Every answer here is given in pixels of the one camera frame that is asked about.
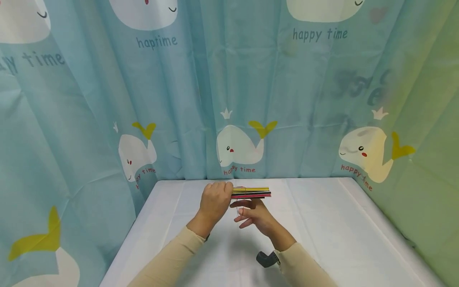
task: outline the left hand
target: left hand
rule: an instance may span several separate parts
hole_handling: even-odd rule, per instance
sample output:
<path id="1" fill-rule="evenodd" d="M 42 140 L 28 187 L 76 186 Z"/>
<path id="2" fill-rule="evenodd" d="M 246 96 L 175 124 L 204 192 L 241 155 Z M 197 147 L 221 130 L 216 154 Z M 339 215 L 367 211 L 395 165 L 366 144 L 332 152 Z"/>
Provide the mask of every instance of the left hand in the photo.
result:
<path id="1" fill-rule="evenodd" d="M 188 229 L 206 238 L 228 210 L 232 193 L 233 184 L 231 182 L 208 184 L 202 193 L 201 204 L 196 216 L 187 225 Z"/>

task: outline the yellow whale tail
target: yellow whale tail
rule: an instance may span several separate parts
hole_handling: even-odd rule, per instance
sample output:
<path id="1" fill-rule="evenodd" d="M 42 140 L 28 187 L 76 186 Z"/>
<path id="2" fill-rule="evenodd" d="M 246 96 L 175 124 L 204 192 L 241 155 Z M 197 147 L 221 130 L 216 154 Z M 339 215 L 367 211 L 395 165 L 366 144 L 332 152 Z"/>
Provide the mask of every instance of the yellow whale tail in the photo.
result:
<path id="1" fill-rule="evenodd" d="M 48 233 L 34 234 L 23 237 L 13 243 L 11 252 L 8 256 L 9 261 L 13 261 L 24 253 L 32 251 L 52 251 L 55 252 L 61 246 L 61 220 L 55 206 L 51 208 L 48 219 Z"/>
<path id="2" fill-rule="evenodd" d="M 266 128 L 257 121 L 250 121 L 249 125 L 251 125 L 258 132 L 261 139 L 264 139 L 272 130 L 274 130 L 277 125 L 277 121 L 269 123 Z"/>
<path id="3" fill-rule="evenodd" d="M 392 159 L 401 158 L 409 154 L 415 153 L 416 150 L 412 146 L 400 146 L 400 140 L 396 132 L 392 132 Z"/>
<path id="4" fill-rule="evenodd" d="M 133 123 L 132 126 L 140 129 L 140 131 L 143 133 L 143 135 L 146 137 L 147 140 L 151 140 L 151 135 L 153 134 L 153 131 L 156 128 L 155 123 L 149 124 L 148 126 L 146 126 L 146 129 L 144 129 L 139 122 Z"/>

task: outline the right hand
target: right hand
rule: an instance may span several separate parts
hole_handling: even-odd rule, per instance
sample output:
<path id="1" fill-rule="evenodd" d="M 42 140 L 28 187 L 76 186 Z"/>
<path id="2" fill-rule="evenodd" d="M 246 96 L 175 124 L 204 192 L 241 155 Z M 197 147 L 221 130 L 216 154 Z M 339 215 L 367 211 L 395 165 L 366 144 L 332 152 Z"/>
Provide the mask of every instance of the right hand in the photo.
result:
<path id="1" fill-rule="evenodd" d="M 241 229 L 254 224 L 261 233 L 271 237 L 274 231 L 280 226 L 279 222 L 271 215 L 261 199 L 239 200 L 233 202 L 229 207 L 248 208 L 240 208 L 238 211 L 239 216 L 234 219 L 235 222 L 245 220 L 239 226 Z"/>
<path id="2" fill-rule="evenodd" d="M 288 230 L 271 215 L 261 199 L 239 200 L 230 204 L 229 207 L 247 207 L 248 209 L 239 209 L 239 216 L 234 221 L 245 220 L 239 226 L 241 229 L 254 224 L 261 233 L 270 238 L 276 250 L 285 251 L 297 242 Z"/>

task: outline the white whale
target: white whale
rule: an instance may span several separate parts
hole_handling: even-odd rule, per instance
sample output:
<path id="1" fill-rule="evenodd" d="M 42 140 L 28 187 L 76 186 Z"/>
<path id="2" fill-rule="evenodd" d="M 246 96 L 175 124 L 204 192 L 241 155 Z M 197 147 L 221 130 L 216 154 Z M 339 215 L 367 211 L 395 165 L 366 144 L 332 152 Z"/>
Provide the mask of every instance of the white whale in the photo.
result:
<path id="1" fill-rule="evenodd" d="M 392 157 L 383 163 L 386 138 L 384 131 L 378 127 L 355 129 L 342 139 L 340 157 L 361 167 L 372 181 L 381 183 L 389 175 L 395 159 L 415 152 L 411 146 L 400 147 L 398 135 L 393 132 Z"/>
<path id="2" fill-rule="evenodd" d="M 220 166 L 227 167 L 231 163 L 254 164 L 259 162 L 264 154 L 264 138 L 274 129 L 277 122 L 269 123 L 264 128 L 259 122 L 251 121 L 260 135 L 260 141 L 255 147 L 249 136 L 240 128 L 227 125 L 217 136 L 217 158 Z"/>
<path id="3" fill-rule="evenodd" d="M 35 234 L 16 241 L 11 247 L 9 260 L 31 251 L 54 251 L 58 274 L 32 276 L 13 285 L 13 287 L 77 287 L 80 268 L 76 261 L 61 246 L 61 222 L 57 209 L 51 209 L 48 220 L 48 233 Z"/>
<path id="4" fill-rule="evenodd" d="M 135 181 L 135 173 L 144 165 L 156 161 L 157 155 L 151 140 L 147 147 L 133 135 L 122 135 L 118 147 L 119 157 L 123 165 L 124 175 L 128 181 Z"/>
<path id="5" fill-rule="evenodd" d="M 341 22 L 354 16 L 365 0 L 287 0 L 290 14 L 309 22 Z"/>
<path id="6" fill-rule="evenodd" d="M 34 43 L 48 37 L 50 17 L 43 0 L 0 0 L 0 43 Z"/>
<path id="7" fill-rule="evenodd" d="M 136 30 L 152 31 L 177 18 L 177 0 L 110 0 L 118 19 Z"/>

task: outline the black object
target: black object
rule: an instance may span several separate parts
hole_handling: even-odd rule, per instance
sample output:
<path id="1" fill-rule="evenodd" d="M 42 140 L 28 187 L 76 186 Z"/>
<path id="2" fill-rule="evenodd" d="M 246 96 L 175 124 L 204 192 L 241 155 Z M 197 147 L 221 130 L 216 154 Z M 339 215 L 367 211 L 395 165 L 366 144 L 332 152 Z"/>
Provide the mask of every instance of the black object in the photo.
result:
<path id="1" fill-rule="evenodd" d="M 268 268 L 278 263 L 279 258 L 277 258 L 277 255 L 274 253 L 274 251 L 271 252 L 269 256 L 267 256 L 263 251 L 260 251 L 257 254 L 257 262 L 264 268 Z"/>

